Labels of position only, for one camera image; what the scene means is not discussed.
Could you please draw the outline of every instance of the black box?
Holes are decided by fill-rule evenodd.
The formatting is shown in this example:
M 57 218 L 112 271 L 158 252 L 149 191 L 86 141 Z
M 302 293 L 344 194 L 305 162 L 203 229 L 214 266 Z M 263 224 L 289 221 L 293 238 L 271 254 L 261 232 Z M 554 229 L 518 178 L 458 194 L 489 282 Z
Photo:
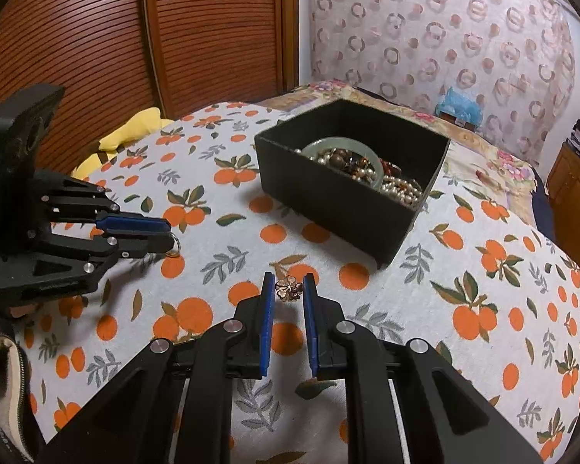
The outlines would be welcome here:
M 413 208 L 347 174 L 295 152 L 330 136 L 369 146 L 424 194 Z M 449 148 L 449 139 L 420 125 L 339 99 L 301 113 L 255 137 L 262 189 L 330 230 L 379 264 L 389 264 L 427 198 Z

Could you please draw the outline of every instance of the bed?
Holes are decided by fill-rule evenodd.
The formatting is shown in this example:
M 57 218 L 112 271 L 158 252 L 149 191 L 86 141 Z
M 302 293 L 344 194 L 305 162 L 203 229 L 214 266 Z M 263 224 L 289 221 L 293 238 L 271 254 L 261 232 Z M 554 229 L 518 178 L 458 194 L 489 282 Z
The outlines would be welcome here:
M 380 270 L 260 189 L 254 135 L 339 97 L 452 139 L 413 230 Z M 179 258 L 122 260 L 97 293 L 45 304 L 20 327 L 46 440 L 152 337 L 198 337 L 258 294 L 266 271 L 313 272 L 347 319 L 398 343 L 422 336 L 544 461 L 563 454 L 580 412 L 580 270 L 537 230 L 525 162 L 444 120 L 322 82 L 258 105 L 206 107 L 88 179 L 124 211 L 168 218 L 183 247 Z M 55 231 L 100 233 L 79 224 Z M 232 462 L 347 462 L 343 382 L 311 379 L 299 305 L 276 303 L 272 351 L 268 378 L 235 383 Z

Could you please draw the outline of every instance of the wooden wardrobe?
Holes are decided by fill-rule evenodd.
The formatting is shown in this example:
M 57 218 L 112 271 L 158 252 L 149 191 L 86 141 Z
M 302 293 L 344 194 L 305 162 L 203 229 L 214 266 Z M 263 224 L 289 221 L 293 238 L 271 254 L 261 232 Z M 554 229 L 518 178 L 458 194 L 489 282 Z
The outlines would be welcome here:
M 297 0 L 8 0 L 0 101 L 38 82 L 65 96 L 37 166 L 70 172 L 139 110 L 178 119 L 297 84 Z

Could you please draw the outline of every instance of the blue gripper pad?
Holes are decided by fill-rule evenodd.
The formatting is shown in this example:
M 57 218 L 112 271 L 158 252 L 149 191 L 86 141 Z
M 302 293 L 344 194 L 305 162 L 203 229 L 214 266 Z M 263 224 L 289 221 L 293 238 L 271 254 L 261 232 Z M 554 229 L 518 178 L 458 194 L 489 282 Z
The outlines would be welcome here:
M 275 277 L 264 276 L 261 298 L 264 299 L 264 315 L 260 330 L 260 373 L 266 377 L 271 359 L 271 338 L 273 335 L 273 305 L 275 304 Z
M 307 355 L 309 357 L 309 367 L 312 369 L 312 376 L 318 373 L 318 337 L 316 335 L 316 321 L 314 321 L 314 300 L 307 276 L 303 277 L 303 313 L 305 314 L 305 334 L 307 336 Z
M 96 221 L 100 230 L 134 230 L 137 232 L 170 232 L 172 227 L 162 218 L 132 218 L 121 215 L 107 215 Z

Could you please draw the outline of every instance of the zipper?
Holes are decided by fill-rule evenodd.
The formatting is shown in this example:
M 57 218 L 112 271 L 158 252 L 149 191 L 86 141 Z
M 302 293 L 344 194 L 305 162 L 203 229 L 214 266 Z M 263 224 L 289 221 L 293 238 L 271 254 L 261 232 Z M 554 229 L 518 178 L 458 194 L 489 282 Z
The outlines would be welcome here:
M 22 457 L 25 460 L 32 462 L 32 460 L 30 460 L 28 458 L 29 456 L 32 456 L 32 454 L 30 453 L 30 450 L 26 446 L 26 440 L 24 439 L 23 427 L 22 427 L 22 423 L 23 423 L 23 410 L 22 410 L 22 408 L 23 408 L 23 403 L 24 403 L 24 395 L 26 392 L 26 370 L 24 368 L 24 361 L 23 361 L 22 352 L 20 351 L 19 346 L 17 345 L 15 340 L 13 340 L 10 336 L 8 336 L 7 334 L 4 334 L 4 333 L 0 333 L 0 337 L 8 339 L 13 344 L 15 349 L 17 350 L 17 358 L 18 358 L 19 367 L 20 367 L 20 386 L 21 386 L 21 389 L 19 392 L 19 398 L 17 399 L 17 431 L 19 431 L 19 436 L 20 436 L 20 439 L 22 440 L 22 447 L 23 447 L 24 452 L 26 453 L 26 455 L 23 455 Z

